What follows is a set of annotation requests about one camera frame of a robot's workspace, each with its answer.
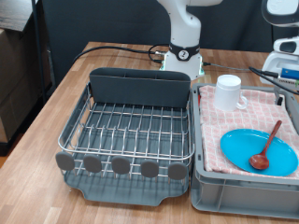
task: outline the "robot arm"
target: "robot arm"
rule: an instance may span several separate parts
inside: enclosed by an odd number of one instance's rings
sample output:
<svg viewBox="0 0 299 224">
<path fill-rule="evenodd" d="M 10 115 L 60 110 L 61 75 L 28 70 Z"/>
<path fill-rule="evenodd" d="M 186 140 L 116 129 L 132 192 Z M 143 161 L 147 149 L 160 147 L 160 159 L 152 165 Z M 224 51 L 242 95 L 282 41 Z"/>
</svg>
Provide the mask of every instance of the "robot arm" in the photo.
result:
<svg viewBox="0 0 299 224">
<path fill-rule="evenodd" d="M 275 26 L 299 27 L 299 0 L 263 0 L 262 13 Z M 263 65 L 262 73 L 274 75 L 267 77 L 269 81 L 261 78 L 261 82 L 276 84 L 277 96 L 282 87 L 299 91 L 299 36 L 277 40 L 274 51 Z"/>
<path fill-rule="evenodd" d="M 201 22 L 187 12 L 190 7 L 208 7 L 222 0 L 157 0 L 169 14 L 171 21 L 170 50 L 164 58 L 164 70 L 178 71 L 191 79 L 200 76 L 202 57 L 199 54 Z"/>
</svg>

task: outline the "black wall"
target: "black wall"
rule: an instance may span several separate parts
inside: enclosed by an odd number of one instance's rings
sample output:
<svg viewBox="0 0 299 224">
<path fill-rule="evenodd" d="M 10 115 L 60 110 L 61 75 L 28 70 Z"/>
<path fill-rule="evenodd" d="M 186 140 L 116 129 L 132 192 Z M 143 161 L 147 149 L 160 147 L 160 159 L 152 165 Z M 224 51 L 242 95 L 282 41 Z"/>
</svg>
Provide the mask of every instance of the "black wall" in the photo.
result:
<svg viewBox="0 0 299 224">
<path fill-rule="evenodd" d="M 161 44 L 170 20 L 156 0 L 43 0 L 56 83 L 89 41 Z M 270 52 L 274 39 L 297 35 L 262 16 L 261 0 L 223 0 L 214 7 L 189 7 L 202 23 L 201 48 Z"/>
</svg>

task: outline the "sticker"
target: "sticker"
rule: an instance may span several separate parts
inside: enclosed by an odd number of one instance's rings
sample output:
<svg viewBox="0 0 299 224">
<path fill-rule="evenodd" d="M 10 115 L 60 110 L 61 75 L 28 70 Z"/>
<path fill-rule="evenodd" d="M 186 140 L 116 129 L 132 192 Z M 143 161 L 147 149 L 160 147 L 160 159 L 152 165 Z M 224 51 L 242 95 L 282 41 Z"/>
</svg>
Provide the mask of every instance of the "sticker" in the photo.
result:
<svg viewBox="0 0 299 224">
<path fill-rule="evenodd" d="M 187 60 L 189 57 L 189 52 L 187 50 L 181 50 L 178 56 L 181 60 Z"/>
</svg>

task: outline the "dish rack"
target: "dish rack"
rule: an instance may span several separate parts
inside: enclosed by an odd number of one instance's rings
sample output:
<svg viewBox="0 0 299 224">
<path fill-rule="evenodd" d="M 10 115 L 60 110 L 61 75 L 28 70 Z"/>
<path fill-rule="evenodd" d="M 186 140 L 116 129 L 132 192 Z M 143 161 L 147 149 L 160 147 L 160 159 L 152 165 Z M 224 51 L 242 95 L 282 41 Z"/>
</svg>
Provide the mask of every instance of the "dish rack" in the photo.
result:
<svg viewBox="0 0 299 224">
<path fill-rule="evenodd" d="M 243 215 L 299 219 L 299 181 L 249 175 L 207 172 L 200 127 L 198 95 L 206 84 L 192 86 L 194 123 L 191 136 L 196 148 L 193 160 L 191 199 L 198 210 Z M 273 92 L 273 88 L 242 87 L 245 90 Z M 280 91 L 295 130 L 299 133 L 299 105 L 293 95 Z"/>
<path fill-rule="evenodd" d="M 155 206 L 182 195 L 194 153 L 189 95 L 184 74 L 92 71 L 59 138 L 65 183 L 99 202 Z"/>
</svg>

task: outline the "blue dish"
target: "blue dish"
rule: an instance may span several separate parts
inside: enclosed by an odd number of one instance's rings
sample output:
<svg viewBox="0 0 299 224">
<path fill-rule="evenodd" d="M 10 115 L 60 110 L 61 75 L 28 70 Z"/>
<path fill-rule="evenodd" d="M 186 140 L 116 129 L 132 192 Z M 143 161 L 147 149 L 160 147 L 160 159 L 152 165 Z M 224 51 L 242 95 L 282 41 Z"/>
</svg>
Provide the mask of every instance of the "blue dish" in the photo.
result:
<svg viewBox="0 0 299 224">
<path fill-rule="evenodd" d="M 251 129 L 238 129 L 226 133 L 221 139 L 224 155 L 237 167 L 258 175 L 286 176 L 297 170 L 298 158 L 292 148 L 279 138 L 274 138 L 267 150 L 269 168 L 254 169 L 249 158 L 263 151 L 269 133 Z"/>
</svg>

